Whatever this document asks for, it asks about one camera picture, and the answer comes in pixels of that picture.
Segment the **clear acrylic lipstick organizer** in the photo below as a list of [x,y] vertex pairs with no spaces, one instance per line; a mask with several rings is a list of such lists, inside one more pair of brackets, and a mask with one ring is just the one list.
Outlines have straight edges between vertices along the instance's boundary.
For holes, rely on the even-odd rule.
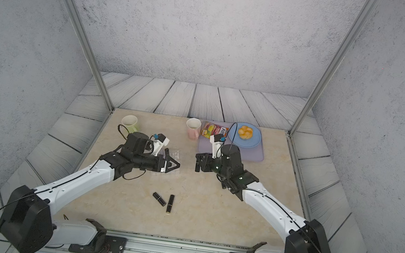
[[[170,150],[170,153],[172,154],[173,158],[176,159],[176,160],[180,163],[180,165],[181,165],[180,151],[179,151],[178,149],[175,149],[175,148],[169,148],[169,150]],[[165,157],[165,156],[166,156],[165,150],[162,149],[162,150],[159,152],[159,155],[163,155],[163,156]],[[179,175],[180,175],[180,172],[181,172],[180,168],[177,169],[177,170],[171,171],[170,173],[168,173],[168,175],[179,176]]]

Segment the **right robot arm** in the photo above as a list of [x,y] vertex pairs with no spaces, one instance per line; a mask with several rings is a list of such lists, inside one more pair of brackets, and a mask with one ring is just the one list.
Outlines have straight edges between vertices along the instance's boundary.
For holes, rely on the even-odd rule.
[[318,220],[306,220],[270,194],[262,182],[244,168],[242,156],[250,148],[240,143],[240,128],[249,124],[234,123],[224,133],[210,137],[212,149],[196,155],[196,172],[211,172],[222,188],[255,209],[278,233],[284,242],[283,252],[267,248],[261,242],[247,253],[331,253],[326,232]]

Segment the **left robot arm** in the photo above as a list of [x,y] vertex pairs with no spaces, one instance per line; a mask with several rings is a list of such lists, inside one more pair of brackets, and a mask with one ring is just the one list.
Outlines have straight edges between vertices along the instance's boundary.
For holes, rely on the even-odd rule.
[[135,168],[168,173],[180,167],[170,156],[168,138],[130,133],[125,143],[93,164],[53,183],[15,189],[0,208],[0,234],[20,253],[68,245],[71,252],[107,253],[107,230],[99,222],[56,221],[53,216],[93,189],[123,178]]

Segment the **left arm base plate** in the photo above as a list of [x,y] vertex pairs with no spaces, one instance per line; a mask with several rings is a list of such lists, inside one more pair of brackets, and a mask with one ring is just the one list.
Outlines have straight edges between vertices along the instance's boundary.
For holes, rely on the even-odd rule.
[[108,235],[97,235],[89,244],[71,244],[68,248],[72,253],[124,253],[127,238]]

